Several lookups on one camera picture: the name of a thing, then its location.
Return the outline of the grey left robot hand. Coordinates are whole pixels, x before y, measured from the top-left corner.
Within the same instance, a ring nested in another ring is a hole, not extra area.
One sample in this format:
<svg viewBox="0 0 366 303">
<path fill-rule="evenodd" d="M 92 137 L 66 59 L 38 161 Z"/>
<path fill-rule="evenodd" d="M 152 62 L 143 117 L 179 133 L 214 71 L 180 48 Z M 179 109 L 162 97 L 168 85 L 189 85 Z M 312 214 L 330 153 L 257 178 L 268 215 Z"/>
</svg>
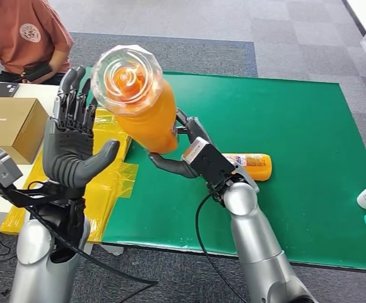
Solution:
<svg viewBox="0 0 366 303">
<path fill-rule="evenodd" d="M 87 103 L 90 80 L 82 90 L 83 66 L 70 68 L 60 81 L 52 116 L 45 130 L 42 166 L 50 180 L 68 188 L 82 188 L 114 162 L 119 141 L 110 139 L 94 153 L 93 126 L 97 102 Z"/>
</svg>

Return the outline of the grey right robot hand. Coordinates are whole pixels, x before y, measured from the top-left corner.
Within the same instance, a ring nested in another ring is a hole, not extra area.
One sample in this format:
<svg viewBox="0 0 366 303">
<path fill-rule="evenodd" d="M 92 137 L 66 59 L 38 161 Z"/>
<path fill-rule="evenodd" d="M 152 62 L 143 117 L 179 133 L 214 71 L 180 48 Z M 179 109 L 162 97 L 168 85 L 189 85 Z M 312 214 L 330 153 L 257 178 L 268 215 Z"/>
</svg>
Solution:
<svg viewBox="0 0 366 303">
<path fill-rule="evenodd" d="M 201 137 L 208 143 L 214 144 L 198 117 L 189 117 L 181 109 L 177 109 L 176 120 L 182 125 L 178 128 L 178 134 L 186 134 L 190 143 L 193 143 L 197 137 Z M 187 179 L 198 177 L 197 172 L 183 160 L 167 159 L 158 153 L 149 153 L 148 156 L 158 169 Z"/>
</svg>

